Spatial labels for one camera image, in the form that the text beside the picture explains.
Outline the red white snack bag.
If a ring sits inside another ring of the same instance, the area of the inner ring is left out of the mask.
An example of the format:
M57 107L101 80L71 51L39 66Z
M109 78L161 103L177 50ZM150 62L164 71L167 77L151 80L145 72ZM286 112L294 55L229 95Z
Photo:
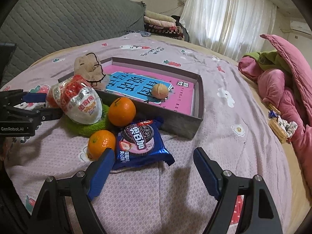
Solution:
M49 107L59 108L59 104L57 103L57 101L54 97L54 92L58 89L59 89L59 83L50 87L50 89L47 93L47 96L46 96L46 103Z
M54 97L63 112L76 123L92 125L102 117L100 97L80 75L74 75L59 83Z

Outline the orange tangerine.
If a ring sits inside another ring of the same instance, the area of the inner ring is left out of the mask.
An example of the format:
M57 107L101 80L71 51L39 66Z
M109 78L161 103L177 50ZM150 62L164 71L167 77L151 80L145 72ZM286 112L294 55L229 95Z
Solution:
M132 123L137 113L136 111L136 107L131 99L120 97L110 105L108 119L113 125L124 127Z
M99 130L89 138L87 147L88 157L96 161L107 148L113 151L116 150L116 137L109 130Z

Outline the blue oreo cookie packet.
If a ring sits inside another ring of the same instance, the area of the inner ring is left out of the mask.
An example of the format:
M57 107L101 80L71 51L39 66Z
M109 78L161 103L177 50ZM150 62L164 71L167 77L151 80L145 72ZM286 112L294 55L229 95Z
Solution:
M174 164L175 159L161 138L161 125L152 119L122 128L116 140L116 160L112 170L141 168L156 162L165 162L168 166Z

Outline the walnut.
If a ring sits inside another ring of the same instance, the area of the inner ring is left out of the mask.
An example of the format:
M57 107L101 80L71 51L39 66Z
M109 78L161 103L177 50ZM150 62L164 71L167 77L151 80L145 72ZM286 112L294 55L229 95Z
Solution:
M169 90L166 85L157 83L152 87L151 94L156 99L165 99L169 95Z

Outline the strawberry print purple bedsheet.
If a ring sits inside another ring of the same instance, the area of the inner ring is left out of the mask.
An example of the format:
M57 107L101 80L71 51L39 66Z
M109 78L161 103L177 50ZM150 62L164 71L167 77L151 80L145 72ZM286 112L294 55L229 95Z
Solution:
M73 72L77 57L126 58L178 68L201 76L204 119L193 139L159 131L151 141L175 159L142 168L122 168L108 176L93 207L108 233L202 233L216 205L194 165L192 154L206 154L241 177L261 175L273 197L283 231L291 218L291 177L281 143L255 101L237 66L212 54L128 34L64 51L38 61L2 90L51 88Z

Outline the grey quilted headboard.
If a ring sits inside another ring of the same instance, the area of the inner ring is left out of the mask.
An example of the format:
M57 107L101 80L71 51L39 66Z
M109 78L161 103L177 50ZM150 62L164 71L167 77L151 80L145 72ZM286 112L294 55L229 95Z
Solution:
M1 26L1 41L17 46L1 85L50 53L142 31L145 8L131 0L19 0Z

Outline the yellow wafer snack packet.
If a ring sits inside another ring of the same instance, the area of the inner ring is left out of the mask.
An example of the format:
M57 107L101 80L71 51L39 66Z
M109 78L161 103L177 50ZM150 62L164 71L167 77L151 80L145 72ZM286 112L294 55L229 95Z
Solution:
M287 142L287 133L282 129L276 119L271 118L268 120L269 127L272 129L276 137L278 137L280 143L284 144Z

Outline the floral white scrunchie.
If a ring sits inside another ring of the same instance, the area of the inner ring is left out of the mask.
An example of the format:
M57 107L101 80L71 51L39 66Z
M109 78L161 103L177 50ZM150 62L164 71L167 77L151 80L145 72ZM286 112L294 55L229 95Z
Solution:
M291 138L298 128L298 124L295 121L291 121L288 123L280 116L277 118L277 123L281 127L281 129L285 131L285 133L287 134L287 138Z

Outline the small blue candy wrapper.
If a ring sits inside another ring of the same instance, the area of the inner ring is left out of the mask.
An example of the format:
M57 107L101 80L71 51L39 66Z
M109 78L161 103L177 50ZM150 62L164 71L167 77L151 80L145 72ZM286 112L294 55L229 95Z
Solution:
M279 115L274 110L269 110L268 117L269 117L269 119L278 118Z

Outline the grey shallow cardboard box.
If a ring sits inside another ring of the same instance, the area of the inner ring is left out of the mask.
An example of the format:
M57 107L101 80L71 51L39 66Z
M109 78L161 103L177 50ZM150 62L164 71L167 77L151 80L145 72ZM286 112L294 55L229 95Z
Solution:
M200 75L175 66L111 57L99 63L109 75L102 102L111 105L128 97L136 106L136 119L160 119L161 129L180 137L195 137L204 119L204 88Z

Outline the pink quilt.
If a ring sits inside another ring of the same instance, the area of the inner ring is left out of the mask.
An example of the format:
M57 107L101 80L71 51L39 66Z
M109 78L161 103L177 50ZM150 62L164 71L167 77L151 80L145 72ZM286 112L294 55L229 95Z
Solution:
M307 186L311 187L311 67L303 54L290 42L278 35L262 34L291 69L263 71L251 57L238 62L241 74L258 86L265 105L272 104L287 122L295 121L298 128L290 138Z

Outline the green blanket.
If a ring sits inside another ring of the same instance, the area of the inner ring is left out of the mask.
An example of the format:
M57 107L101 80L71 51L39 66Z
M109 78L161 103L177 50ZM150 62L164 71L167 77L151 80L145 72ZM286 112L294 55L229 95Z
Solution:
M253 58L263 71L280 69L283 72L291 73L289 65L285 62L282 56L280 56L278 51L251 52L246 53L243 57Z

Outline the stack of folded blankets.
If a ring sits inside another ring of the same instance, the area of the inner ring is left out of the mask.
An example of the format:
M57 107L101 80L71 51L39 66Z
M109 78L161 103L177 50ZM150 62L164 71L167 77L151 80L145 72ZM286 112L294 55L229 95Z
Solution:
M171 39L185 40L183 26L176 16L166 16L146 10L144 13L144 29L151 35L169 37Z

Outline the white air conditioner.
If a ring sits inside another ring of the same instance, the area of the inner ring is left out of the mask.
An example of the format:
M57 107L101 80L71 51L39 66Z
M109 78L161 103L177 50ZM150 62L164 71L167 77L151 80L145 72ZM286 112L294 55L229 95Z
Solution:
M290 21L290 28L293 31L312 35L312 31L311 31L311 29L307 23L303 23L303 22L299 22L299 21Z

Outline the white sheer curtain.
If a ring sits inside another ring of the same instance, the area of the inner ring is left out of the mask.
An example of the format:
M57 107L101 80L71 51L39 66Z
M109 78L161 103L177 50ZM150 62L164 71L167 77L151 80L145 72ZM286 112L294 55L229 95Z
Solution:
M276 13L269 0L186 0L180 23L191 43L238 61L262 49Z

